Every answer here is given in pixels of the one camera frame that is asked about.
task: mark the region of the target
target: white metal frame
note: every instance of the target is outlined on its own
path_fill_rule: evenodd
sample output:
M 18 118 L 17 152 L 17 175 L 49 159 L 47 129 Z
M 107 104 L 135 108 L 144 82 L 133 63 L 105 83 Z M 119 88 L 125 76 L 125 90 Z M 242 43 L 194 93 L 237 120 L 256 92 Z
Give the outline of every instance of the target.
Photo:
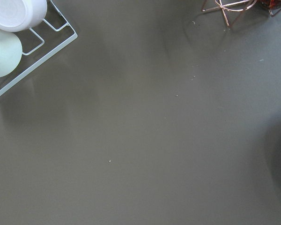
M 69 43 L 71 43 L 72 41 L 74 41 L 78 35 L 76 33 L 76 31 L 73 29 L 73 27 L 70 25 L 70 23 L 67 21 L 67 19 L 62 15 L 62 13 L 59 11 L 59 9 L 55 6 L 55 4 L 53 3 L 52 0 L 50 0 L 50 3 L 53 5 L 53 7 L 55 8 L 55 10 L 57 11 L 57 13 L 63 17 L 63 19 L 66 21 L 66 23 L 64 25 L 62 25 L 60 28 L 55 28 L 53 27 L 47 20 L 43 20 L 51 29 L 53 29 L 55 32 L 59 32 L 62 29 L 64 29 L 65 27 L 69 26 L 72 30 L 73 30 L 73 35 L 70 36 L 69 38 L 67 38 L 65 41 L 63 41 L 62 43 L 60 43 L 58 46 L 56 46 L 55 48 L 53 48 L 52 50 L 50 50 L 46 55 L 44 55 L 42 58 L 40 58 L 38 61 L 36 61 L 34 64 L 32 64 L 30 67 L 28 67 L 27 69 L 25 69 L 22 73 L 20 73 L 16 78 L 14 78 L 12 81 L 10 81 L 8 84 L 6 84 L 3 88 L 0 89 L 0 96 L 3 95 L 6 91 L 8 91 L 11 87 L 13 87 L 15 84 L 17 84 L 21 79 L 23 79 L 24 77 L 26 77 L 29 73 L 31 73 L 33 70 L 35 70 L 37 67 L 39 67 L 40 65 L 42 65 L 45 61 L 47 61 L 50 57 L 52 57 L 54 54 L 56 54 L 57 52 L 59 52 L 61 49 L 63 49 L 64 47 L 66 47 Z M 38 39 L 41 40 L 41 44 L 39 44 L 38 46 L 36 46 L 34 49 L 32 49 L 31 51 L 29 51 L 28 53 L 23 52 L 22 54 L 24 56 L 29 56 L 30 54 L 32 54 L 33 52 L 35 52 L 36 50 L 38 50 L 41 46 L 43 46 L 45 44 L 44 39 L 38 35 L 32 28 L 29 29 Z

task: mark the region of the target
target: wire rack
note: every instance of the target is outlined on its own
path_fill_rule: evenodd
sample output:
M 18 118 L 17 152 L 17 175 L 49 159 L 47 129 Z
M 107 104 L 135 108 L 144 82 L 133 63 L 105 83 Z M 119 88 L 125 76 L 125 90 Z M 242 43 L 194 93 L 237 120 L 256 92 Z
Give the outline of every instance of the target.
M 0 77 L 0 96 L 78 37 L 53 1 L 47 2 L 47 15 L 41 24 L 15 33 L 22 45 L 25 43 L 22 59 L 13 72 Z

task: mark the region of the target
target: dish rack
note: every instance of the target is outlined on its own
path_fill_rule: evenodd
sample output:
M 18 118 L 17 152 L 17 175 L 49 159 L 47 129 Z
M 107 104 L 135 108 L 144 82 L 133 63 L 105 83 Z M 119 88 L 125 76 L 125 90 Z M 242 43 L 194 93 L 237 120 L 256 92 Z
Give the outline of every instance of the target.
M 53 1 L 47 2 L 47 15 L 41 24 L 15 33 L 22 45 L 25 43 L 22 59 L 13 72 L 0 77 L 0 96 L 78 37 Z

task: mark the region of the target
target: geometric wire holder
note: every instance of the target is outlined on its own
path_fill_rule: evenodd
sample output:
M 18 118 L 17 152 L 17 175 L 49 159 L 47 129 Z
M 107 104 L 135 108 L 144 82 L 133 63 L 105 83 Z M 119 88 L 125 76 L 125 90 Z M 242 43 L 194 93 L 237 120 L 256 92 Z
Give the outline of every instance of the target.
M 42 65 L 44 62 L 46 62 L 50 57 L 52 57 L 54 54 L 56 54 L 57 52 L 59 52 L 61 49 L 63 49 L 64 47 L 66 47 L 68 44 L 70 44 L 72 41 L 74 41 L 78 35 L 76 33 L 76 31 L 73 29 L 73 27 L 71 26 L 71 24 L 67 21 L 67 19 L 62 15 L 62 13 L 59 11 L 59 9 L 55 6 L 55 4 L 53 3 L 52 0 L 49 1 L 49 4 L 51 4 L 54 9 L 56 10 L 56 12 L 64 19 L 65 24 L 62 25 L 59 28 L 55 28 L 51 23 L 49 23 L 46 19 L 43 19 L 43 21 L 55 32 L 59 32 L 62 29 L 64 29 L 65 27 L 70 27 L 71 30 L 73 31 L 73 35 L 71 35 L 69 38 L 67 38 L 66 40 L 64 40 L 63 42 L 59 43 L 56 47 L 54 47 L 53 49 L 51 49 L 47 54 L 45 54 L 42 58 L 40 58 L 39 60 L 37 60 L 35 63 L 33 63 L 31 66 L 29 66 L 28 68 L 26 68 L 23 72 L 21 72 L 19 75 L 17 75 L 12 81 L 10 81 L 8 84 L 6 84 L 4 87 L 2 87 L 0 89 L 0 96 L 3 95 L 6 91 L 8 91 L 11 87 L 13 87 L 15 84 L 17 84 L 20 80 L 22 80 L 24 77 L 26 77 L 29 73 L 31 73 L 33 70 L 35 70 L 37 67 L 39 67 L 40 65 Z M 29 52 L 22 52 L 23 56 L 29 56 L 31 55 L 33 52 L 35 52 L 36 50 L 38 50 L 41 46 L 43 46 L 45 44 L 44 39 L 38 35 L 32 28 L 29 29 L 32 34 L 34 34 L 40 41 L 41 43 L 36 46 L 35 48 L 33 48 L 32 50 L 30 50 Z
M 253 7 L 256 2 L 258 0 L 241 0 L 241 1 L 238 1 L 238 2 L 233 2 L 233 3 L 230 3 L 230 4 L 225 4 L 223 5 L 222 3 L 222 0 L 213 0 L 213 2 L 216 4 L 216 7 L 212 7 L 212 8 L 205 8 L 205 5 L 206 5 L 206 2 L 208 0 L 204 0 L 203 2 L 203 5 L 202 5 L 202 8 L 201 8 L 201 11 L 202 12 L 211 12 L 211 11 L 216 11 L 216 10 L 221 10 L 222 11 L 222 14 L 223 14 L 223 17 L 225 19 L 225 22 L 226 22 L 226 25 L 228 27 L 232 27 L 233 24 L 239 19 L 239 17 L 248 9 L 250 9 L 251 7 Z M 242 9 L 232 9 L 231 7 L 235 7 L 235 6 L 239 6 L 241 4 L 246 4 L 244 8 Z M 226 11 L 230 11 L 230 12 L 238 12 L 238 16 L 232 21 L 230 22 L 227 18 L 227 14 L 226 14 Z M 275 10 L 275 9 L 271 9 L 269 8 L 268 9 L 269 11 L 269 14 L 271 17 L 274 17 L 276 16 L 278 13 L 281 12 L 281 8 Z

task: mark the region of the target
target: white cup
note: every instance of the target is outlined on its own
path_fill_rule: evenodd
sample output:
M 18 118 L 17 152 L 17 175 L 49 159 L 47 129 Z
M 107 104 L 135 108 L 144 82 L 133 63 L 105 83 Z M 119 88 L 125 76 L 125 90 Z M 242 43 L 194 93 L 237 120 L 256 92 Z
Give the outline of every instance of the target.
M 22 57 L 22 44 L 17 35 L 0 30 L 0 77 L 10 74 Z
M 0 29 L 18 32 L 37 26 L 47 13 L 47 0 L 0 0 Z

